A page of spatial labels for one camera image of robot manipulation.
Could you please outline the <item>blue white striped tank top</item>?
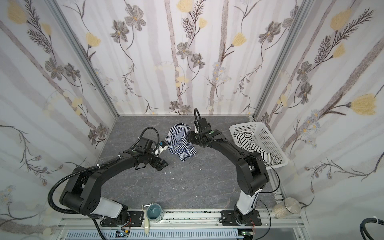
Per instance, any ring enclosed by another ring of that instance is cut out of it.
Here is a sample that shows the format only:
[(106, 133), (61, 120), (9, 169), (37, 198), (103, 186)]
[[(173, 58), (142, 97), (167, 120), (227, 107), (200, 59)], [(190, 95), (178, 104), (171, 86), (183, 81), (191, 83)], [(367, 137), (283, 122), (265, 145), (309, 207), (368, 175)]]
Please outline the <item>blue white striped tank top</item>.
[(166, 142), (171, 154), (177, 155), (184, 162), (188, 158), (194, 157), (197, 151), (192, 143), (188, 143), (187, 138), (191, 128), (179, 123), (173, 125), (166, 136)]

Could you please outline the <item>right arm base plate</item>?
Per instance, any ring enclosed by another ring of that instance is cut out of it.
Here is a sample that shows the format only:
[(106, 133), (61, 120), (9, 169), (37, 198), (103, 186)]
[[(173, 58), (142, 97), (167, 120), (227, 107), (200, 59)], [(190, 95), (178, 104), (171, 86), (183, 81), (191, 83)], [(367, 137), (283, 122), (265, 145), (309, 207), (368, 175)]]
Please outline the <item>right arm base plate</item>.
[(261, 217), (258, 211), (253, 210), (246, 215), (242, 215), (237, 210), (223, 210), (219, 222), (224, 227), (237, 227), (237, 226), (261, 226)]

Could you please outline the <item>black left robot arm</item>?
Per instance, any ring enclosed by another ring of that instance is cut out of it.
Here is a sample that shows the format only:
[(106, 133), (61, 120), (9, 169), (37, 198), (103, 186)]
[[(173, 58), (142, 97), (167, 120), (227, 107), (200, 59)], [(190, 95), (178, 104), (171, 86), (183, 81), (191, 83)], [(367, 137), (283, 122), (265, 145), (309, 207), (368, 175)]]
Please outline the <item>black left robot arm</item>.
[(150, 165), (161, 171), (168, 163), (161, 159), (159, 154), (167, 147), (165, 141), (161, 141), (157, 146), (152, 140), (140, 138), (135, 146), (123, 151), (115, 159), (96, 165), (94, 169), (78, 168), (74, 171), (76, 175), (67, 180), (60, 204), (75, 214), (109, 217), (115, 220), (127, 219), (126, 206), (102, 197), (102, 186), (125, 170), (141, 169), (141, 164), (144, 168)]

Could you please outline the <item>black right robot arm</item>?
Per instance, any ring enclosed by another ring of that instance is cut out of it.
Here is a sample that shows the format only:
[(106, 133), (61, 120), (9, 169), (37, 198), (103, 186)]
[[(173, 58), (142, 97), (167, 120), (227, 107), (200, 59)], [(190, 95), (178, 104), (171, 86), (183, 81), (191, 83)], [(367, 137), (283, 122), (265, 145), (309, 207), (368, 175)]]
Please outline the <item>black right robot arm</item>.
[(249, 215), (255, 209), (257, 195), (269, 182), (262, 156), (231, 143), (221, 131), (213, 130), (206, 118), (196, 118), (194, 124), (195, 130), (189, 132), (188, 142), (202, 148), (214, 149), (232, 162), (236, 168), (237, 183), (241, 189), (235, 211), (241, 216)]

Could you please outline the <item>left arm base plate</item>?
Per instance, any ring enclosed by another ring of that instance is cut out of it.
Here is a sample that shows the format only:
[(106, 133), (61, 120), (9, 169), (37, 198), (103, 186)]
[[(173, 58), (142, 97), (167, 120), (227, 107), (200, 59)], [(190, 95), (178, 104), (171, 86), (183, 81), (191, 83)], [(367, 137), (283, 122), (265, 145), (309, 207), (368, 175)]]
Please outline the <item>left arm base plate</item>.
[(100, 222), (100, 226), (107, 227), (141, 227), (144, 221), (144, 211), (126, 211), (123, 212), (121, 217), (117, 219), (112, 219), (109, 217), (105, 217)]

